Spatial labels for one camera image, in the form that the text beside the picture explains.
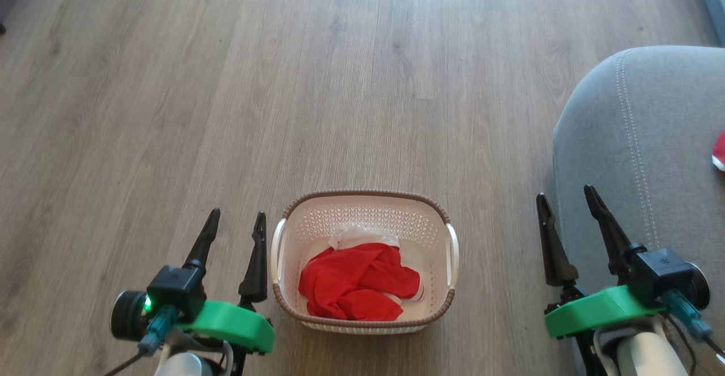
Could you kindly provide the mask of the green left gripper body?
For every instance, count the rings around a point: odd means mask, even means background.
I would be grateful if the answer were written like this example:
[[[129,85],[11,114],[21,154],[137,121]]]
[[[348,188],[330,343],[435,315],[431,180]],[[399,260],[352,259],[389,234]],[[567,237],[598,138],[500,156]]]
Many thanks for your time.
[[[275,330],[267,318],[225,301],[205,301],[196,319],[191,323],[178,323],[178,328],[227,341],[254,353],[270,354],[274,351]]]

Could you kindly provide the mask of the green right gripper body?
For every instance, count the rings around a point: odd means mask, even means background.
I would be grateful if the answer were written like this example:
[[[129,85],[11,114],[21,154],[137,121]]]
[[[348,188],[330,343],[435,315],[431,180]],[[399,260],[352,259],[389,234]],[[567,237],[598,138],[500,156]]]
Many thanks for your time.
[[[648,307],[626,285],[601,290],[570,301],[544,315],[549,337],[571,337],[579,333],[612,326],[646,316],[658,315],[665,308]]]

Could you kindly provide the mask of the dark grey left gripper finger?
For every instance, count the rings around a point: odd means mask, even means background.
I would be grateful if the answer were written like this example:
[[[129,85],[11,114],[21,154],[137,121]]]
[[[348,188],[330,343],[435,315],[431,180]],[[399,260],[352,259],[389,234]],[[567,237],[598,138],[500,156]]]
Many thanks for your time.
[[[206,272],[207,258],[209,257],[210,247],[215,241],[221,217],[221,210],[214,208],[202,227],[201,232],[194,242],[188,257],[184,261],[183,268],[197,268],[202,272]]]
[[[238,286],[239,304],[257,304],[267,300],[267,222],[259,212],[252,229],[254,247],[243,281]]]

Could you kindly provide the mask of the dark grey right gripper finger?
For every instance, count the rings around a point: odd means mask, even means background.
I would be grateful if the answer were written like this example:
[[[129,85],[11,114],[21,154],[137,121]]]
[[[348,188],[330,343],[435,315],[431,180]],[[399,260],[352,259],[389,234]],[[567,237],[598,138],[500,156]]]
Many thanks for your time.
[[[552,287],[573,286],[578,280],[578,270],[565,254],[555,229],[555,215],[543,193],[536,196],[536,209],[546,283]]]
[[[619,226],[619,222],[605,205],[596,188],[586,185],[583,187],[583,193],[591,216],[600,226],[608,256],[609,273],[618,277],[629,276],[629,265],[626,262],[625,253],[631,247],[631,242]]]

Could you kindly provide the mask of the grey fabric sofa with stitching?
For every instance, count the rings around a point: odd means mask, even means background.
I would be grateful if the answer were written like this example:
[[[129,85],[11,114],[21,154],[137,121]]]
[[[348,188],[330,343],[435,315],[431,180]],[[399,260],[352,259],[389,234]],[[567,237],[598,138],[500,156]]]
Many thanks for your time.
[[[617,284],[583,187],[598,191],[631,242],[670,249],[704,273],[710,304],[658,301],[688,376],[725,376],[725,48],[642,46],[614,54],[575,88],[553,133],[551,204],[578,286]]]

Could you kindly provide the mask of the white laundry basket brown rim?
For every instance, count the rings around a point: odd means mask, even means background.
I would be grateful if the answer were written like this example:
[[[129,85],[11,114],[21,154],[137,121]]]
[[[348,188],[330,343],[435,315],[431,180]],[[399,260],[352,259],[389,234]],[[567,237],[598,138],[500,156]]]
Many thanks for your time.
[[[424,293],[404,301],[393,322],[360,322],[313,317],[298,291],[308,260],[329,245],[339,229],[361,226],[394,235],[402,263],[420,274]],[[460,245],[450,217],[433,200],[411,193],[338,190],[310,193],[293,201],[280,218],[270,242],[272,291],[288,316],[314,330],[350,335],[418,332],[440,319],[455,298],[460,273]]]

